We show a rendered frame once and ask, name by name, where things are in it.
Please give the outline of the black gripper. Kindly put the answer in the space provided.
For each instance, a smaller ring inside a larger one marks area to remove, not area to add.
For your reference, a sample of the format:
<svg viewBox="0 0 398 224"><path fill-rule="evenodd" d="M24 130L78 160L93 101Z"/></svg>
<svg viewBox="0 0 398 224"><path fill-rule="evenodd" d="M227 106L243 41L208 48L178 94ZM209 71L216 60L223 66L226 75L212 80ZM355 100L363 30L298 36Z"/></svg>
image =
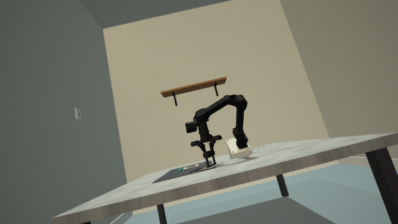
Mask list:
<svg viewBox="0 0 398 224"><path fill-rule="evenodd" d="M205 145L203 143L205 142L210 142L210 150L211 150L211 154L213 154L213 148L214 148L214 144L216 143L217 140L222 139L221 135L217 135L217 136L213 136L212 138L210 138L210 134L209 134L209 130L207 129L202 129L199 130L198 132L200 134L200 141L193 141L191 142L191 147L192 146L197 146L199 147L203 152L206 152L205 149ZM209 140L207 140L209 139ZM205 141L204 141L205 140Z"/></svg>

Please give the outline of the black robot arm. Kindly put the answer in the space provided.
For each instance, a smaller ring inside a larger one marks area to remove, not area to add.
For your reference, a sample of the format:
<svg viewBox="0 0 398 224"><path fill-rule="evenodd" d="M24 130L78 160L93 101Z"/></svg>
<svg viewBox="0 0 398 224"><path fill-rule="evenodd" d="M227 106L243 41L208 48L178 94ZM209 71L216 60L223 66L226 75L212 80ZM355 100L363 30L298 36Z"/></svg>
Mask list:
<svg viewBox="0 0 398 224"><path fill-rule="evenodd" d="M198 130L207 129L208 126L206 122L209 121L208 118L226 105L236 107L236 127L233 128L233 134L237 140L236 145L239 149L248 147L248 138L243 131L244 110L248 103L243 95L225 95L222 99L213 103L209 107L196 111L193 121L185 123L187 133L197 131L197 126Z"/></svg>

